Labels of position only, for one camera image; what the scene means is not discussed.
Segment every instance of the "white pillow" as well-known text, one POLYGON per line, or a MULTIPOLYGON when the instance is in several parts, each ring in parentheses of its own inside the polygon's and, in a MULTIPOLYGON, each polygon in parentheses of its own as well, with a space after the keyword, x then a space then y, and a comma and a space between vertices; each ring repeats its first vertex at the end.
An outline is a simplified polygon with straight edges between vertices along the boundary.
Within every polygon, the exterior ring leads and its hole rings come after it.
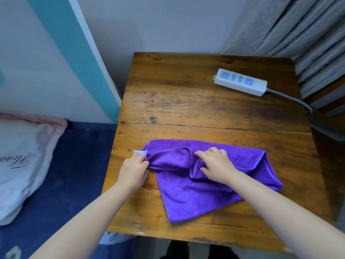
POLYGON ((0 114, 0 226, 41 186, 66 127, 59 117, 0 114))

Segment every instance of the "purple cloth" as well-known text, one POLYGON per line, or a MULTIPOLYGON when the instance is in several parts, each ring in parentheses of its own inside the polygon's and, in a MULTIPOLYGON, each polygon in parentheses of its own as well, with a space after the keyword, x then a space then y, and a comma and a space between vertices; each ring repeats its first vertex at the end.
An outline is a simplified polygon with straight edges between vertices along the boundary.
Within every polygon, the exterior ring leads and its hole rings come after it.
POLYGON ((194 140, 152 140, 143 150, 147 151, 149 168, 156 170, 170 222, 188 220, 242 199, 200 171, 206 164, 194 152, 210 147, 224 149, 238 170, 275 191, 282 189, 264 150, 194 140))

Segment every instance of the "wooden table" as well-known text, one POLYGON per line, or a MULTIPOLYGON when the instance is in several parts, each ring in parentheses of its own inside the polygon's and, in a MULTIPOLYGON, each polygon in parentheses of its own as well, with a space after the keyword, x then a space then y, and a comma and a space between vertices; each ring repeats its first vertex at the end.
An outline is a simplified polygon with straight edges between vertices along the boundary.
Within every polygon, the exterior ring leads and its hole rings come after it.
MULTIPOLYGON (((281 193, 331 221, 324 180, 303 106, 272 94, 261 97, 215 85, 218 68, 268 81, 300 98, 293 62, 283 58, 135 53, 103 191, 117 180, 124 159, 153 139, 193 139, 264 149, 281 193)), ((171 224, 156 175, 120 209, 108 231, 284 251, 285 245, 240 201, 171 224)))

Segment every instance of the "curtain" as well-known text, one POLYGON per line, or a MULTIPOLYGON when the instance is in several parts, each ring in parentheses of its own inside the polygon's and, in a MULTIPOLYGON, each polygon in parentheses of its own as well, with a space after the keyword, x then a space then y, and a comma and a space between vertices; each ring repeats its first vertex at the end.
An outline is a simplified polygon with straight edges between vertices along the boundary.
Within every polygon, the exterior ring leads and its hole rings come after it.
POLYGON ((303 98, 345 74, 345 0, 249 0, 222 54, 290 57, 303 98))

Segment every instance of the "power cord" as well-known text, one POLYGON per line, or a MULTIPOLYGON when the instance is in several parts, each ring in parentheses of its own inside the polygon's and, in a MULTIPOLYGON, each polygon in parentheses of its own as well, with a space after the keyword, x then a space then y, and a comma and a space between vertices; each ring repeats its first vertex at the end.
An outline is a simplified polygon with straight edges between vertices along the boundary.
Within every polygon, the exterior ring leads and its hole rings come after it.
POLYGON ((283 97, 285 97, 287 99, 293 100, 293 101, 295 101, 295 102, 297 102, 299 104, 302 104, 302 105, 304 105, 305 108, 307 108, 310 111, 310 113, 313 113, 313 109, 310 107, 310 105, 306 104, 305 102, 303 102, 301 100, 298 100, 298 99, 296 99, 294 97, 288 96, 286 94, 283 94, 281 92, 277 92, 277 91, 274 91, 274 90, 271 90, 271 89, 268 89, 268 88, 266 88, 266 92, 271 92, 271 93, 274 93, 276 95, 280 95, 280 96, 283 96, 283 97))

